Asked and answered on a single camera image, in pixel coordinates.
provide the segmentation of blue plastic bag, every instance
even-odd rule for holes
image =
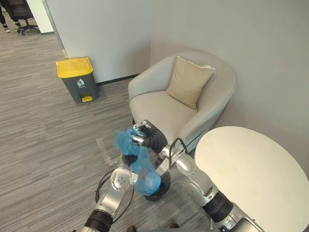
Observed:
[[[151,164],[147,148],[138,147],[132,142],[131,134],[134,132],[132,128],[129,128],[127,131],[118,132],[115,145],[126,156],[138,156],[137,161],[131,164],[132,171],[139,175],[134,188],[141,194],[149,196],[159,190],[161,176]]]

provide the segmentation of shoe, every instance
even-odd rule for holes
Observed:
[[[172,224],[170,227],[173,228],[173,229],[175,229],[175,228],[179,228],[179,225],[176,224],[176,223],[174,223],[174,224]]]
[[[130,226],[128,229],[127,229],[127,232],[136,232],[136,228],[134,226]]]

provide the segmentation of foot pedal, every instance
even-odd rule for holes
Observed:
[[[82,97],[82,102],[89,102],[92,101],[92,96],[84,96]]]

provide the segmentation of white tabletop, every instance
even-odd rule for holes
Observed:
[[[255,131],[221,127],[205,134],[197,166],[266,232],[302,232],[309,223],[309,181],[279,144]]]

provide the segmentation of trash can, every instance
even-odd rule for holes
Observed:
[[[89,102],[99,97],[88,57],[67,59],[56,62],[57,74],[72,98],[77,103]]]

